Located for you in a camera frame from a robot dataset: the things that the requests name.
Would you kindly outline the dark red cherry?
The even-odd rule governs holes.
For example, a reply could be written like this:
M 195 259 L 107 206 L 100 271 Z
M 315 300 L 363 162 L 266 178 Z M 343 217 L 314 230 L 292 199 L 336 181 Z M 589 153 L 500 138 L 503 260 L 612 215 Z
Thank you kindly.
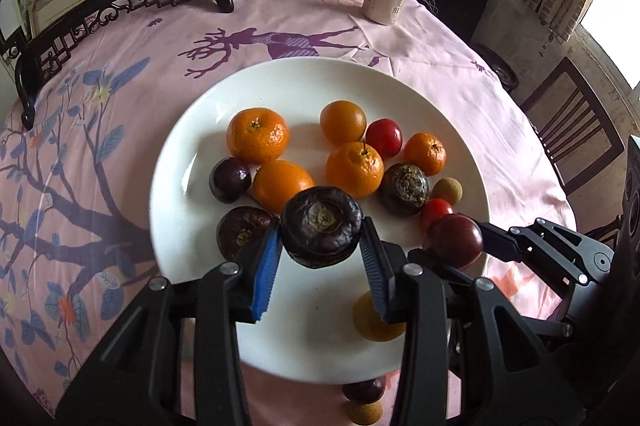
M 371 404 L 378 402 L 386 391 L 386 377 L 380 376 L 363 380 L 362 382 L 345 384 L 342 386 L 344 397 L 356 404 Z

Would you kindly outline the small tan longan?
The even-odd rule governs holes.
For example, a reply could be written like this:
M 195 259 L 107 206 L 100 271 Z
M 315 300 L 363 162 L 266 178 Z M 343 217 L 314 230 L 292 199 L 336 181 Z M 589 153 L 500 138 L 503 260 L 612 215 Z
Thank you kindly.
M 432 199 L 442 199 L 454 206 L 463 198 L 463 187 L 454 177 L 442 177 L 438 179 L 431 190 Z

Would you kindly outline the yellow orange kumquat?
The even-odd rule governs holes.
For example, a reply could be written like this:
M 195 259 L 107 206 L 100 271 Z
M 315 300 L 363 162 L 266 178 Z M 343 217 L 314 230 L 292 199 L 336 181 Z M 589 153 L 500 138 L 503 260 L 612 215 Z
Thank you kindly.
M 337 100 L 322 109 L 320 126 L 332 145 L 341 145 L 362 138 L 367 129 L 367 116 L 352 101 Z

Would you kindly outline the pink printed tablecloth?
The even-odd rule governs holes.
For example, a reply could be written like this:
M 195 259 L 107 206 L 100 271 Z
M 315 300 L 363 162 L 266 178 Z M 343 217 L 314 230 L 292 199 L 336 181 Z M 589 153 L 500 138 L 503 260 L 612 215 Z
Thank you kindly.
M 157 265 L 149 194 L 160 148 L 205 90 L 271 59 L 331 57 L 395 76 L 445 114 L 503 228 L 576 219 L 525 116 L 484 61 L 425 7 L 397 23 L 362 0 L 212 0 L 124 12 L 1 123 L 1 349 L 32 417 L 63 392 Z

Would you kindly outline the large mandarin with stalk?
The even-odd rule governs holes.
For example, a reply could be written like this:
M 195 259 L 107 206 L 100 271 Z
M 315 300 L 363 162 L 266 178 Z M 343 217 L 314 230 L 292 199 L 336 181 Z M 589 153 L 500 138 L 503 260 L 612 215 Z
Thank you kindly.
M 374 194 L 382 183 L 382 157 L 363 141 L 345 142 L 326 159 L 326 182 L 354 199 Z

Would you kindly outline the dark purple round fruit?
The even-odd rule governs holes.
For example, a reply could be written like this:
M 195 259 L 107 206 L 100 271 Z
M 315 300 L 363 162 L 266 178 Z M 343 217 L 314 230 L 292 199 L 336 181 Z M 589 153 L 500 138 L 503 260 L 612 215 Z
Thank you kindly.
M 208 184 L 218 201 L 226 204 L 233 203 L 250 189 L 252 184 L 250 167 L 237 157 L 226 157 L 213 167 Z

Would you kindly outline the dark wooden chair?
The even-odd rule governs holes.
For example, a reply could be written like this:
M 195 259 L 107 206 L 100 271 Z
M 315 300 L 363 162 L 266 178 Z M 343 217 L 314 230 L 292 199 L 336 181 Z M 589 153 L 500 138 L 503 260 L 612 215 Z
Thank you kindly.
M 533 122 L 533 130 L 541 142 L 544 153 L 558 176 L 563 191 L 570 195 L 599 175 L 608 165 L 625 151 L 620 132 L 612 117 L 591 87 L 585 76 L 578 70 L 570 57 L 563 57 L 546 78 L 520 105 L 525 115 L 539 105 L 553 86 L 566 76 L 573 84 L 573 90 L 561 102 L 555 113 L 544 125 Z M 585 144 L 603 134 L 608 143 L 602 153 L 584 166 L 571 179 L 565 180 L 559 168 L 561 161 L 577 152 Z

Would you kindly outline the dark water chestnut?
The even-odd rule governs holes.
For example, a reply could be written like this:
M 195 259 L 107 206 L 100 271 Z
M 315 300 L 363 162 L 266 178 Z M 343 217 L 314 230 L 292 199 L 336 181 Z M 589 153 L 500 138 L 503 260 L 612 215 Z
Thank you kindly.
M 234 261 L 242 247 L 260 240 L 276 217 L 254 206 L 238 206 L 224 214 L 217 225 L 218 250 L 226 261 Z
M 282 244 L 293 261 L 309 269 L 331 267 L 356 251 L 363 212 L 345 191 L 318 186 L 300 191 L 280 218 Z

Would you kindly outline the large mandarin with green stem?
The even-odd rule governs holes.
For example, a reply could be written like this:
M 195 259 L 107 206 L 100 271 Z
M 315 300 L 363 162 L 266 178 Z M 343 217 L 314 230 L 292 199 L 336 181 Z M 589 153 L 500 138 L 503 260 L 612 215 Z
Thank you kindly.
M 435 135 L 416 133 L 406 142 L 402 158 L 416 165 L 426 176 L 434 176 L 445 167 L 447 151 Z

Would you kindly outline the yellow orange citrus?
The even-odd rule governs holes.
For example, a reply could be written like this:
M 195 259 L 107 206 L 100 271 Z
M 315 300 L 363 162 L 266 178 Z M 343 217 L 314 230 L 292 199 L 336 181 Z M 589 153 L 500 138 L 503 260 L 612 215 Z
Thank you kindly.
M 390 342 L 406 331 L 405 323 L 388 324 L 380 317 L 370 292 L 364 293 L 352 307 L 352 322 L 357 332 L 370 342 Z

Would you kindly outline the small red tomato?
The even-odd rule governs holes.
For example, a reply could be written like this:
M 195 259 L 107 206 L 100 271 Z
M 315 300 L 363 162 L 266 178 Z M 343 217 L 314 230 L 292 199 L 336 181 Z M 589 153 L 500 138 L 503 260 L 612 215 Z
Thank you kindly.
M 383 159 L 396 157 L 404 143 L 399 125 L 390 119 L 372 122 L 367 128 L 364 140 L 378 151 Z

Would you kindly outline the large dark mangosteen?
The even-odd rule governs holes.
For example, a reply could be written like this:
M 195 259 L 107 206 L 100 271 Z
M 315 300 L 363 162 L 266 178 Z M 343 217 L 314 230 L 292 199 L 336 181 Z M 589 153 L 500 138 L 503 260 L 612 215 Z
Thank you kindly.
M 376 194 L 384 207 L 394 215 L 411 217 L 422 211 L 430 194 L 430 186 L 419 166 L 397 163 L 386 169 Z

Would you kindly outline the dark red plum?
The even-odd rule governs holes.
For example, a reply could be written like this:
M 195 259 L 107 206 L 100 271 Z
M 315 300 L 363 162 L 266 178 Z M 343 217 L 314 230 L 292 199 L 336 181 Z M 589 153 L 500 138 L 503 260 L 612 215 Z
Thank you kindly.
M 451 267 L 472 265 L 484 251 L 480 226 L 462 214 L 445 215 L 428 228 L 426 239 L 434 252 Z

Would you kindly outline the small orange mandarin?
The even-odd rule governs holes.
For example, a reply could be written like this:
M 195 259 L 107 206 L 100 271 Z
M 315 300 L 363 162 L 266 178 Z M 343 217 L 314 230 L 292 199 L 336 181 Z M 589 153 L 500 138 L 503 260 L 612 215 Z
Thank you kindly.
M 226 133 L 232 157 L 254 165 L 278 160 L 288 146 L 288 139 L 288 123 L 276 111 L 262 107 L 236 113 Z

